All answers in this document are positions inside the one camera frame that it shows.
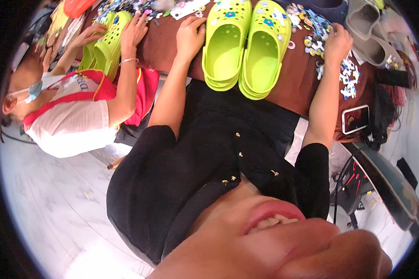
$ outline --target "plastic bag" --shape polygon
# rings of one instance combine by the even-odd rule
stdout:
[[[96,0],[65,0],[64,13],[68,17],[80,17]]]

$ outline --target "blue charm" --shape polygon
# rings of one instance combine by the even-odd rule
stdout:
[[[269,20],[268,18],[264,19],[264,23],[268,26],[273,26],[273,21]]]

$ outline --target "phone case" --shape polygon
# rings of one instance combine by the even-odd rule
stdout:
[[[364,128],[366,128],[368,126],[368,125],[361,126],[361,127],[358,127],[357,129],[354,129],[354,130],[348,131],[348,132],[345,131],[345,126],[346,126],[346,123],[345,123],[345,114],[348,113],[348,112],[352,112],[352,111],[355,111],[355,110],[360,110],[360,109],[363,109],[363,108],[367,108],[367,111],[368,111],[368,121],[369,121],[369,106],[367,104],[364,104],[363,106],[355,107],[355,108],[352,108],[352,109],[345,109],[341,113],[341,130],[343,131],[343,134],[348,135],[350,133],[353,133],[353,132],[362,130],[362,129],[364,129]]]

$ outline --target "smartphone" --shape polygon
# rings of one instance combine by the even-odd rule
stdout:
[[[341,114],[341,123],[345,135],[365,128],[369,124],[369,106],[365,104],[344,110]]]

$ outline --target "red apron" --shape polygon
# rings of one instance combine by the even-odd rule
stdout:
[[[116,97],[117,89],[112,82],[104,75],[101,70],[82,70],[74,71],[64,76],[60,81],[65,80],[73,75],[81,74],[95,82],[97,82],[98,88],[95,92],[77,92],[67,96],[61,97],[57,100],[44,104],[40,109],[33,113],[28,114],[22,121],[26,126],[31,125],[34,120],[44,114],[46,111],[54,107],[59,103],[70,103],[75,101],[85,100],[111,100]],[[137,106],[135,113],[126,121],[127,125],[139,126],[141,120],[152,108],[155,99],[155,93],[157,92],[158,80],[160,78],[160,72],[157,70],[141,69],[137,68]]]

